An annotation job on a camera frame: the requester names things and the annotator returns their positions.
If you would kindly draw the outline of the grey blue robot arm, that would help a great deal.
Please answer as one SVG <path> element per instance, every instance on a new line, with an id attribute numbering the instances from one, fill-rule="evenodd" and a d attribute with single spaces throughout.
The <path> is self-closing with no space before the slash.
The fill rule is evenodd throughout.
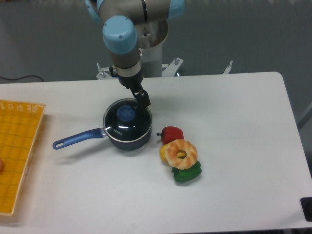
<path id="1" fill-rule="evenodd" d="M 180 17 L 183 0 L 87 0 L 89 14 L 102 26 L 102 36 L 112 59 L 110 71 L 135 99 L 150 105 L 144 78 L 162 76 L 162 46 L 169 19 Z"/>

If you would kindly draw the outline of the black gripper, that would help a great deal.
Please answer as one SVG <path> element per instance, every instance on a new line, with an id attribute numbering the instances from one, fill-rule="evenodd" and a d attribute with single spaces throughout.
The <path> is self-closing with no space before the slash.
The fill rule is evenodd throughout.
<path id="1" fill-rule="evenodd" d="M 133 66 L 130 68 L 111 66 L 109 67 L 109 71 L 111 76 L 116 77 L 121 85 L 131 90 L 134 98 L 142 107 L 146 108 L 151 105 L 149 95 L 141 85 L 143 80 L 141 66 Z"/>

